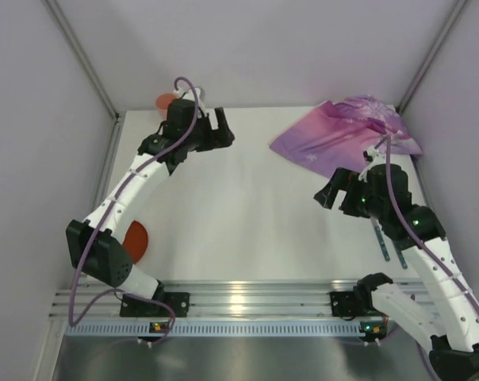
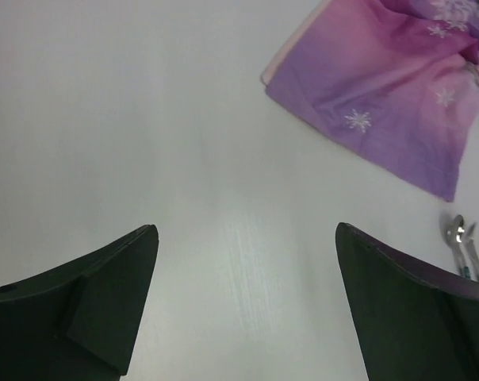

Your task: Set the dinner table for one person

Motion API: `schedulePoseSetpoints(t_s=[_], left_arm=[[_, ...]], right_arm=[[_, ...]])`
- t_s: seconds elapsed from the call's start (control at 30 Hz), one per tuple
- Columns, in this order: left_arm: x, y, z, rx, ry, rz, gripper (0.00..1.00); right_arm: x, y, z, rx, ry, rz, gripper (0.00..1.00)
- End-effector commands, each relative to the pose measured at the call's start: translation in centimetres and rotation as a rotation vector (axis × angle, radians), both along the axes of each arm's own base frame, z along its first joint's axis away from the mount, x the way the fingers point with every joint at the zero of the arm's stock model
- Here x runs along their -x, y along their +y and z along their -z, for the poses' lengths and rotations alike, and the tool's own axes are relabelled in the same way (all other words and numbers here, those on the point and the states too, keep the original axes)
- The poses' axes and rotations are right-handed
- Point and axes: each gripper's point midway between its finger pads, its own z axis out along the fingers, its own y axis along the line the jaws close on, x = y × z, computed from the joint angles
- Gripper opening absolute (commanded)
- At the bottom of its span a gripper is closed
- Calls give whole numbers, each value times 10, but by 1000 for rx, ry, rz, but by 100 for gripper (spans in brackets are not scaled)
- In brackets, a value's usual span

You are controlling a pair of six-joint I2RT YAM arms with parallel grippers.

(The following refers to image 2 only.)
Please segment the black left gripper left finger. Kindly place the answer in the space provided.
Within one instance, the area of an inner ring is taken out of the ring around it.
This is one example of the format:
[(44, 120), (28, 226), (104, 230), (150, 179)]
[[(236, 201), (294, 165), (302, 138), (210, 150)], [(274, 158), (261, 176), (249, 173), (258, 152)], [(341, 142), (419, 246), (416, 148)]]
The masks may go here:
[(0, 287), (0, 380), (119, 380), (128, 372), (159, 247), (143, 225)]

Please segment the spoon with teal handle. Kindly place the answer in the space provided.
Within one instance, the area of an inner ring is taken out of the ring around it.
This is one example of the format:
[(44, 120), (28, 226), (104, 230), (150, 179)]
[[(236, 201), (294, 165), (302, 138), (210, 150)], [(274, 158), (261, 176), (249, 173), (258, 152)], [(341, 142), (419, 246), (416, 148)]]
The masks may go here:
[(465, 279), (471, 279), (470, 269), (462, 252), (462, 236), (465, 233), (465, 220), (457, 214), (446, 228), (446, 242), (450, 247), (457, 265), (458, 274)]

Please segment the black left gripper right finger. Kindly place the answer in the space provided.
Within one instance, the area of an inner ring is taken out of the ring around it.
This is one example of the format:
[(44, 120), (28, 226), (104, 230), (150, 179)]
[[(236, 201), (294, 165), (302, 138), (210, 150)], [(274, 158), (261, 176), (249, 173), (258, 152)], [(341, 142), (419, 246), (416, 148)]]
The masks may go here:
[(479, 283), (341, 222), (335, 246), (370, 380), (479, 380)]

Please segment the purple pink Frozen placemat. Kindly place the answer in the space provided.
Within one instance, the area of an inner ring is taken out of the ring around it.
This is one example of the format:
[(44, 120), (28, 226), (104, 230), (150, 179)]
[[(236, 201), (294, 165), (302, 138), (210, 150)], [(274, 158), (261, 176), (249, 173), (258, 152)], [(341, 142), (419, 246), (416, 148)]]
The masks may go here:
[(323, 1), (261, 80), (328, 139), (452, 202), (479, 114), (479, 3)]

